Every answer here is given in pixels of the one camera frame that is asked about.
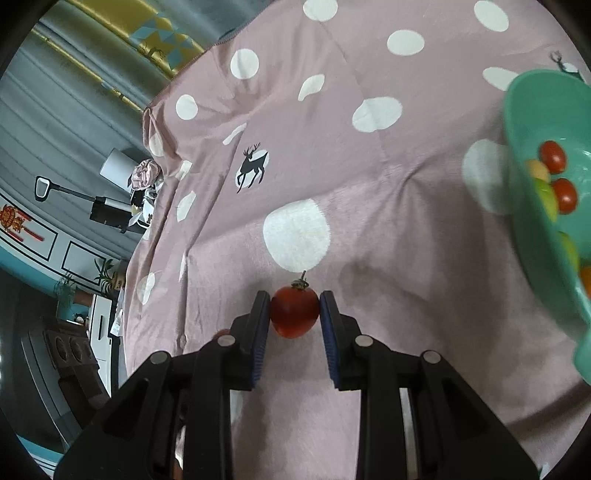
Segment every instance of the pink fabric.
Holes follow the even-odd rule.
[[[337,1],[274,2],[146,110],[165,183],[128,268],[126,364],[199,349],[306,269],[364,333],[441,352],[552,466],[589,390],[514,251],[501,109],[550,51],[583,62],[535,0],[496,0],[506,28],[479,21],[490,2]],[[270,331],[242,398],[238,479],[354,478],[359,396],[334,390],[319,325]]]
[[[154,160],[148,158],[134,168],[131,174],[131,188],[144,190],[154,184],[158,175],[160,175],[160,167]]]

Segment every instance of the black deer silhouette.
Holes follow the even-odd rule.
[[[236,178],[236,181],[238,182],[238,186],[240,188],[238,189],[238,191],[236,193],[240,193],[240,190],[242,190],[242,185],[244,185],[244,180],[246,180],[247,173],[250,173],[252,171],[254,171],[254,173],[255,173],[252,178],[251,184],[248,186],[248,188],[252,187],[252,184],[255,182],[255,178],[259,174],[259,172],[261,173],[261,178],[259,179],[259,183],[262,182],[262,178],[265,176],[265,167],[263,167],[263,164],[265,163],[265,159],[266,159],[268,153],[265,153],[262,157],[259,157],[256,160],[252,159],[252,155],[254,154],[254,152],[257,151],[257,149],[260,146],[261,146],[261,144],[257,143],[256,145],[252,146],[252,150],[247,148],[243,152],[244,161],[242,162],[242,167],[240,167],[240,175]]]

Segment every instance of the metal screw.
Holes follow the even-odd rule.
[[[373,345],[374,339],[367,335],[358,335],[355,337],[355,343],[359,346],[368,347]]]
[[[427,350],[423,353],[423,358],[430,364],[438,364],[441,361],[441,355],[434,350]]]
[[[150,355],[150,361],[154,365],[163,364],[168,358],[168,354],[166,352],[154,352]]]
[[[232,346],[236,343],[236,339],[232,335],[222,335],[217,339],[219,346]]]

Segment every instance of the green bowl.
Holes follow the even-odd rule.
[[[573,362],[591,384],[591,303],[569,262],[558,232],[577,246],[581,265],[591,264],[591,88],[566,73],[532,70],[510,85],[504,104],[505,133],[513,153],[508,168],[512,223],[521,264],[536,296],[577,341]],[[534,190],[525,161],[538,158],[546,140],[566,152],[566,171],[579,204],[552,223]]]

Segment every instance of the white drawer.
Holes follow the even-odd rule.
[[[97,359],[111,361],[109,317],[111,301],[95,295],[90,308],[90,347]]]

